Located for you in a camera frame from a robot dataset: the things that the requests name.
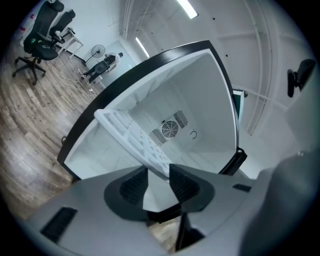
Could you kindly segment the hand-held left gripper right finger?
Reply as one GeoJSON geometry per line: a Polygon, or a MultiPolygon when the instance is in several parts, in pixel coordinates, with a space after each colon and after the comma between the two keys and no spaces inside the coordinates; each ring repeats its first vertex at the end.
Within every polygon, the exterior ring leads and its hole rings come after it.
{"type": "Polygon", "coordinates": [[[184,213],[200,212],[215,197],[215,188],[208,181],[211,172],[181,164],[169,165],[169,185],[184,213]]]}

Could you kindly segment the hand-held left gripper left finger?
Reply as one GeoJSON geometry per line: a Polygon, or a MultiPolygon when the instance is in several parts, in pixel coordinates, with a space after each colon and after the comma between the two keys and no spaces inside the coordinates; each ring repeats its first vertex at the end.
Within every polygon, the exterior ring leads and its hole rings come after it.
{"type": "Polygon", "coordinates": [[[148,169],[137,167],[106,186],[104,201],[112,212],[125,220],[147,221],[148,212],[143,209],[143,202],[148,186],[148,169]]]}

